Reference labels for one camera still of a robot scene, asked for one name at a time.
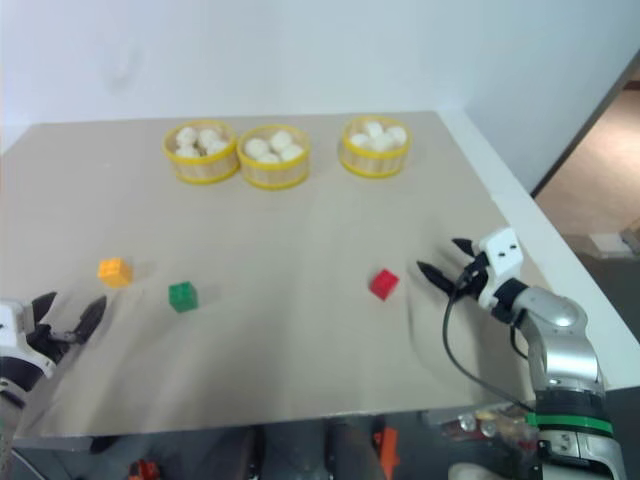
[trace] table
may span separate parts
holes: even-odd
[[[500,193],[494,187],[490,194],[476,173],[483,174],[476,158],[483,149],[494,167],[499,159],[464,114],[392,116],[410,126],[414,145],[405,171],[382,181],[354,176],[337,160],[350,116],[226,119],[237,131],[290,123],[310,134],[311,176],[279,192],[258,190],[240,175],[204,187],[178,181],[160,145],[180,119],[31,129],[4,159],[3,296],[57,290],[49,321],[58,330],[72,327],[100,294],[107,293],[109,307],[91,341],[36,387],[18,437],[186,430],[495,399],[447,359],[440,341],[446,298],[412,272],[424,259],[454,275],[467,259],[450,238],[479,238],[507,223],[496,205]],[[456,128],[465,153],[449,133]],[[524,246],[539,254],[535,242]],[[99,261],[113,256],[133,264],[128,288],[110,290],[96,278]],[[400,277],[384,303],[367,290],[381,268]],[[529,256],[523,279],[547,285]],[[177,314],[167,287],[185,280],[201,305]],[[640,358],[621,319],[608,323]],[[592,324],[607,328],[601,318]],[[468,368],[531,397],[526,364],[510,350],[507,330],[473,302],[454,309],[450,335]],[[617,373],[611,352],[601,360],[618,382],[612,386],[640,384],[638,374]]]

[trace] orange object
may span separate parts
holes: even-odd
[[[395,428],[384,427],[381,432],[373,434],[373,441],[378,447],[378,458],[387,480],[392,480],[393,469],[400,465],[400,459],[396,455],[398,445],[398,431]]]
[[[129,467],[129,480],[160,480],[160,470],[153,462],[138,460]]]
[[[133,270],[121,258],[110,258],[100,262],[98,278],[113,288],[126,287],[133,279]]]

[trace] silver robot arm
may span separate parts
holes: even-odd
[[[454,296],[469,295],[501,322],[519,329],[528,344],[536,395],[527,421],[540,429],[538,478],[626,480],[620,445],[605,410],[596,353],[586,335],[587,315],[574,301],[519,280],[523,255],[512,229],[477,243],[454,243],[474,261],[458,289],[440,270],[418,262],[429,281]]]

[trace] green cube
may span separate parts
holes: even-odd
[[[169,303],[178,313],[198,308],[198,292],[191,282],[169,286]]]

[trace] orange cube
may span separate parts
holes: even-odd
[[[133,279],[133,270],[121,258],[110,258],[100,262],[98,278],[112,288],[126,287]]]

